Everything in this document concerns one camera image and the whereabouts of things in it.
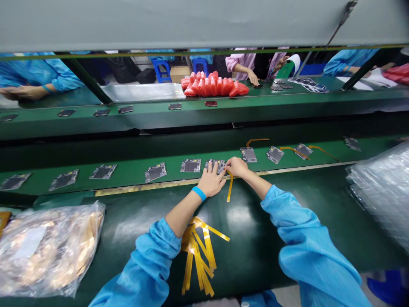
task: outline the blue plastic chair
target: blue plastic chair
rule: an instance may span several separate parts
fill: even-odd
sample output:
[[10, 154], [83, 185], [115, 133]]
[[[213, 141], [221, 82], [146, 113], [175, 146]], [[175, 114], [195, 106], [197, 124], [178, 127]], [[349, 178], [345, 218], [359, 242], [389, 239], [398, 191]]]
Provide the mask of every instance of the blue plastic chair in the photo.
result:
[[201, 64], [203, 65], [203, 72], [206, 74], [206, 76], [209, 75], [209, 64], [207, 63], [206, 59], [203, 58], [195, 58], [192, 60], [192, 64], [193, 64], [193, 70], [195, 71], [195, 73], [197, 73], [197, 65]]
[[[158, 79], [159, 83], [163, 83], [164, 81], [172, 82], [172, 79], [170, 78], [170, 64], [168, 61], [152, 60], [152, 64], [155, 68], [156, 78]], [[165, 67], [166, 72], [161, 71], [160, 65], [163, 65]]]
[[395, 307], [404, 306], [403, 304], [406, 303], [409, 297], [409, 292], [402, 287], [400, 271], [387, 270], [385, 271], [385, 277], [385, 282], [368, 277], [366, 281], [368, 288], [383, 302]]

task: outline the paper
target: paper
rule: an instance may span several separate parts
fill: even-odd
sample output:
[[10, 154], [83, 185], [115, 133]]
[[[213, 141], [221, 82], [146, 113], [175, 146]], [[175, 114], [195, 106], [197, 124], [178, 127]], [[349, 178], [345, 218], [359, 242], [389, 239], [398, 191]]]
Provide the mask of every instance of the paper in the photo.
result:
[[28, 230], [23, 243], [16, 251], [12, 259], [31, 257], [40, 245], [40, 242], [43, 239], [46, 230], [47, 227], [37, 227]]
[[300, 68], [301, 59], [299, 55], [292, 55], [288, 58], [287, 61], [293, 61], [294, 63], [294, 75], [297, 73], [298, 69]]
[[[351, 78], [350, 77], [337, 77], [337, 79], [341, 80], [342, 82], [347, 82]], [[358, 81], [357, 83], [355, 83], [354, 88], [356, 90], [374, 90], [372, 87], [362, 83], [361, 81]]]
[[371, 70], [371, 75], [367, 78], [362, 78], [362, 80], [367, 81], [367, 82], [371, 82], [374, 83], [376, 85], [382, 85], [382, 86], [386, 86], [386, 87], [395, 87], [397, 86], [397, 83], [386, 79], [384, 76], [382, 76], [382, 71], [380, 70], [380, 68], [375, 68], [374, 70]]

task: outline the green metal bar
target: green metal bar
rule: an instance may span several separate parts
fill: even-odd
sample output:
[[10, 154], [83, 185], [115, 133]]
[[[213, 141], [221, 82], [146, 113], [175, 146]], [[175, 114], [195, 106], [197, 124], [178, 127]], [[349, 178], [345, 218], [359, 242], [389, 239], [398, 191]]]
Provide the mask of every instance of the green metal bar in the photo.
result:
[[[378, 49], [378, 48], [405, 48], [409, 47], [408, 44], [399, 45], [376, 45], [376, 46], [340, 46], [340, 47], [328, 47], [326, 51], [338, 51], [346, 49]], [[325, 47], [316, 48], [291, 48], [285, 49], [286, 52], [310, 52], [310, 51], [324, 51]], [[260, 49], [260, 50], [236, 50], [235, 54], [239, 53], [275, 53], [283, 52], [283, 49]], [[145, 56], [189, 56], [189, 55], [230, 55], [232, 50], [218, 50], [218, 51], [200, 51], [200, 52], [134, 52], [134, 53], [114, 53], [114, 54], [59, 54], [59, 55], [34, 55], [24, 57], [24, 60], [45, 60], [51, 58], [68, 59], [68, 58], [117, 58], [117, 57], [145, 57]], [[2, 61], [20, 61], [21, 57], [0, 57]]]
[[377, 53], [375, 53], [372, 58], [370, 58], [355, 74], [352, 75], [352, 77], [344, 84], [341, 90], [350, 90], [351, 88], [353, 88], [355, 83], [357, 83], [368, 71], [370, 71], [375, 65], [376, 61], [383, 57], [385, 54], [385, 49], [381, 49]]
[[62, 58], [64, 64], [68, 66], [69, 69], [85, 84], [91, 92], [103, 103], [103, 104], [113, 104], [111, 98], [100, 88], [100, 86], [95, 82], [95, 80], [89, 75], [89, 73], [82, 67], [82, 65], [74, 58]]

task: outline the worker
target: worker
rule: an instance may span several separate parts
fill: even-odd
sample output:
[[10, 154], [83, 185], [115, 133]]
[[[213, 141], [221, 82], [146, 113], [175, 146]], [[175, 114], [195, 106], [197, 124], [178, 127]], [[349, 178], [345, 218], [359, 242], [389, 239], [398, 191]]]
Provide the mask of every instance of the worker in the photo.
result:
[[[256, 50], [263, 48], [236, 48], [238, 50]], [[237, 72], [236, 80], [249, 79], [253, 85], [260, 85], [259, 79], [274, 77], [289, 58], [286, 52], [276, 53], [239, 53], [226, 57], [228, 72]]]
[[53, 52], [3, 53], [20, 61], [0, 62], [0, 94], [9, 100], [41, 99], [47, 95], [84, 87], [84, 83], [60, 59], [24, 60], [23, 56], [54, 55]]
[[341, 50], [325, 65], [323, 75], [350, 77], [372, 58], [378, 50], [379, 49]]
[[[138, 237], [137, 248], [122, 273], [100, 290], [90, 306], [154, 307], [165, 302], [170, 265], [180, 252], [181, 238], [192, 215], [202, 201], [219, 193], [225, 185], [226, 171], [217, 175], [217, 169], [217, 163], [212, 167], [209, 162], [198, 185], [148, 233]], [[371, 306], [361, 290], [358, 272], [333, 245], [328, 229], [314, 212], [301, 207], [293, 194], [257, 176], [237, 157], [229, 159], [225, 169], [241, 177], [262, 199], [261, 207], [270, 214], [278, 234], [287, 243], [278, 261], [283, 272], [300, 284], [303, 306]], [[216, 302], [217, 306], [223, 306], [222, 302]], [[271, 290], [243, 296], [243, 302], [250, 307], [280, 306]]]

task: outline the circuit board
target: circuit board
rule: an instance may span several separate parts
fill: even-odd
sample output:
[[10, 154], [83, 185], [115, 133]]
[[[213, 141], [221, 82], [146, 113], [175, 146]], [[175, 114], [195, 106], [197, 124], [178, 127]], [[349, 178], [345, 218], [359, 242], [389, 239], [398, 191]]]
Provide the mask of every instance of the circuit board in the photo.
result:
[[288, 89], [291, 89], [291, 88], [294, 88], [294, 87], [292, 87], [291, 85], [289, 85], [289, 84], [283, 84], [283, 85], [280, 85], [280, 87], [282, 87], [283, 89], [285, 89], [285, 90], [288, 90]]
[[257, 162], [256, 154], [254, 153], [253, 147], [241, 147], [240, 152], [242, 153], [242, 159], [246, 163]]
[[347, 145], [352, 150], [361, 151], [361, 147], [358, 145], [358, 141], [353, 138], [348, 138], [344, 136], [345, 145]]
[[18, 115], [17, 114], [11, 114], [11, 115], [5, 115], [0, 117], [0, 122], [9, 122], [15, 119]]
[[169, 110], [181, 110], [182, 109], [182, 104], [170, 104], [169, 105]]
[[[295, 150], [297, 150], [298, 152], [302, 153], [305, 156], [309, 156], [310, 154], [313, 153], [313, 151], [308, 148], [307, 146], [305, 146], [304, 144], [300, 143], [297, 147], [294, 148]], [[297, 156], [299, 156], [301, 159], [305, 160], [305, 157], [300, 155], [299, 153], [295, 153]]]
[[133, 106], [128, 106], [128, 107], [122, 107], [118, 109], [119, 114], [124, 114], [128, 112], [133, 112]]
[[17, 190], [30, 177], [31, 173], [13, 175], [3, 181], [0, 190], [10, 191]]
[[166, 175], [167, 172], [165, 162], [162, 162], [161, 164], [148, 168], [148, 170], [145, 172], [145, 182], [150, 182]]
[[100, 167], [97, 167], [89, 178], [90, 179], [109, 179], [111, 178], [117, 166], [118, 166], [117, 164], [108, 164], [108, 165], [103, 164]]
[[266, 155], [267, 155], [267, 159], [269, 159], [270, 161], [273, 161], [275, 164], [278, 164], [282, 156], [284, 156], [284, 151], [281, 151], [280, 149], [274, 146], [271, 146], [270, 150], [267, 151]]
[[206, 164], [205, 164], [205, 168], [207, 168], [207, 169], [209, 169], [209, 162], [212, 162], [212, 167], [214, 166], [214, 164], [217, 162], [218, 164], [219, 164], [219, 166], [217, 167], [217, 173], [219, 174], [219, 173], [221, 173], [221, 172], [223, 172], [224, 171], [224, 169], [225, 169], [225, 161], [224, 160], [213, 160], [213, 159], [210, 159], [209, 161], [206, 161]]
[[200, 173], [201, 159], [186, 159], [182, 162], [181, 173]]
[[60, 117], [69, 117], [72, 114], [74, 114], [76, 110], [62, 110], [60, 113], [58, 113], [58, 116]]
[[279, 86], [279, 85], [273, 85], [273, 86], [271, 87], [271, 89], [272, 89], [273, 91], [282, 92], [282, 88], [281, 88], [281, 86]]
[[58, 177], [52, 181], [51, 187], [48, 191], [53, 191], [58, 188], [65, 187], [67, 185], [74, 184], [77, 180], [78, 171], [79, 170], [76, 169], [66, 174], [58, 175]]
[[94, 113], [94, 116], [107, 116], [111, 112], [111, 109], [105, 109], [105, 110], [98, 110]]

